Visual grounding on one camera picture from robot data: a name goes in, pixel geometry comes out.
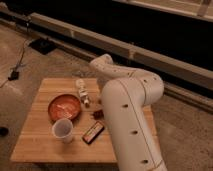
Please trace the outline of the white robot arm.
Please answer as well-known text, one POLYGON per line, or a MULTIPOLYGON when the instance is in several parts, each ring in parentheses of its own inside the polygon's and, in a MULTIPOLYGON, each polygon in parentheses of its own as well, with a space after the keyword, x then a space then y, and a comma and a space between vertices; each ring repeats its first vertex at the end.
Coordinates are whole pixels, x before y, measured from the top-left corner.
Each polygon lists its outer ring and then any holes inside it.
POLYGON ((142 111, 162 97, 160 76, 118 66, 108 54, 93 59, 90 66, 111 77, 102 89, 101 102, 119 170, 167 171, 142 111))

